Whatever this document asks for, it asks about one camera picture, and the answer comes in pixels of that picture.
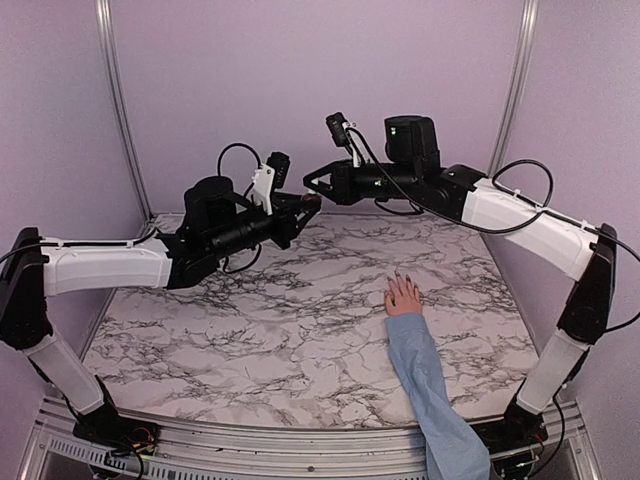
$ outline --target shirt cuff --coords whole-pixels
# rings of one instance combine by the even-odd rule
[[[416,330],[428,331],[427,323],[421,313],[404,313],[395,317],[388,317],[385,323],[387,324],[389,337],[400,336]]]

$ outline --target white marble tabletop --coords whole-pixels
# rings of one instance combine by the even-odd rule
[[[158,226],[170,231],[180,215]],[[429,216],[318,215],[292,247],[185,290],[117,292],[85,358],[117,405],[240,425],[415,423],[388,358],[382,292],[421,287],[449,397],[500,414],[537,356],[482,239]],[[231,267],[251,258],[234,258]]]

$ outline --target robotic arm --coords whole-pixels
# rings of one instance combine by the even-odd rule
[[[407,199],[419,207],[416,212],[427,210],[485,233],[512,230],[539,214],[533,223],[506,233],[505,238],[551,262],[576,283],[557,330],[503,419],[474,428],[492,452],[527,445],[534,435],[546,438],[542,411],[577,374],[590,347],[607,328],[615,278],[615,230],[608,225],[595,229],[537,205],[519,192],[497,188],[482,172],[467,166],[440,167],[430,118],[385,120],[386,154],[394,162],[385,164],[375,159],[362,135],[341,113],[328,117],[327,125],[336,145],[347,147],[360,162],[333,162],[307,175],[304,184],[338,205],[365,198]]]
[[[105,386],[49,322],[46,297],[125,286],[187,288],[222,259],[265,240],[288,248],[320,209],[317,196],[275,192],[288,164],[286,155],[272,154],[256,170],[251,200],[234,193],[227,177],[199,181],[185,193],[184,221],[172,234],[95,242],[41,238],[36,228],[20,232],[0,276],[0,340],[25,354],[68,399],[78,414],[76,436],[118,448],[134,441],[140,427],[155,437],[157,425],[118,414]]]

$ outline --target blue sleeve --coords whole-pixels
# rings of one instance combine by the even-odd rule
[[[489,452],[454,412],[436,344],[422,315],[386,320],[389,354],[426,440],[429,480],[488,480]]]

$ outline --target human hand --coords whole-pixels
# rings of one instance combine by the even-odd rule
[[[403,313],[422,313],[420,290],[409,275],[402,278],[396,272],[395,281],[389,278],[389,290],[384,292],[384,306],[390,317]]]

